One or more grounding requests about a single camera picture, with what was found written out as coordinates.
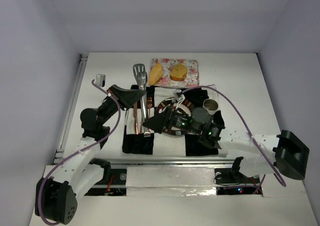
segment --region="metal tongs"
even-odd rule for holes
[[[146,90],[146,85],[148,81],[148,76],[146,73],[145,65],[143,64],[135,64],[133,66],[133,75],[135,77],[136,83],[138,84],[139,90]],[[140,100],[141,105],[141,114],[142,114],[142,122],[141,124],[148,120],[148,111],[147,111],[147,96],[144,95]],[[143,126],[143,136],[149,137],[151,133],[148,128]]]

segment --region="white wall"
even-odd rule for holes
[[[258,52],[288,0],[53,0],[80,52]]]
[[[290,0],[258,56],[280,127],[310,148],[305,185],[320,223],[320,0]]]
[[[79,54],[51,0],[0,0],[0,19],[0,225],[26,226]]]

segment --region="round plate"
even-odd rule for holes
[[[154,114],[157,115],[157,114],[160,114],[162,113],[168,106],[171,107],[171,106],[176,106],[177,100],[172,97],[172,98],[168,98],[168,99],[165,99],[163,100],[158,106],[157,108],[155,109],[155,112]],[[191,111],[195,108],[195,106],[190,102],[188,101],[187,99],[185,99],[182,104],[179,106],[179,108],[177,109],[177,111],[179,113],[183,113],[183,114],[187,114],[189,116],[191,116]],[[177,129],[177,128],[172,128],[171,130],[167,130],[167,131],[164,131],[164,133],[167,133],[169,135],[184,135],[187,133],[187,131],[183,131],[183,130],[180,130],[180,129]]]

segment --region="plate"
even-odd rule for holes
[[[158,106],[157,108],[155,109],[155,112],[154,114],[157,115],[157,114],[160,114],[162,113],[167,107],[169,106],[175,106],[177,104],[176,102],[177,100],[172,97],[172,98],[168,98],[168,99],[165,99],[163,100]],[[184,114],[187,114],[189,116],[191,116],[191,111],[193,111],[193,109],[195,108],[195,106],[190,102],[188,101],[187,99],[185,99],[182,104],[179,106],[179,108],[177,109],[177,111],[179,113],[184,113]],[[178,136],[178,135],[184,135],[187,133],[187,131],[183,131],[183,130],[180,130],[180,129],[177,129],[177,128],[172,128],[171,130],[168,130],[168,131],[164,131],[164,133],[166,134],[169,134],[169,135],[175,135],[175,136]]]
[[[154,58],[151,60],[150,68],[152,69],[157,63],[161,63],[163,69],[163,77],[155,84],[155,86],[170,88],[185,88],[199,85],[199,64],[197,60],[186,59],[169,59]],[[188,69],[184,81],[174,81],[170,79],[171,70],[174,65],[181,63]]]

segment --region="black and white cloth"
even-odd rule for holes
[[[147,97],[152,98],[152,108],[149,117],[154,115],[157,106],[165,99],[173,97],[172,88],[147,87]],[[194,89],[186,92],[185,98],[195,107],[202,107],[203,101],[210,98],[218,102],[218,94],[205,88]],[[217,149],[208,149],[198,142],[199,136],[185,134],[182,136],[171,136],[165,133],[155,134],[151,132],[151,137],[144,137],[143,134],[135,134],[134,109],[131,108],[125,113],[125,126],[123,135],[122,151],[127,154],[145,154],[154,156],[185,157],[185,156],[210,156],[217,155]],[[138,102],[138,127],[141,125],[141,108]],[[221,111],[215,113],[213,121],[223,124]]]

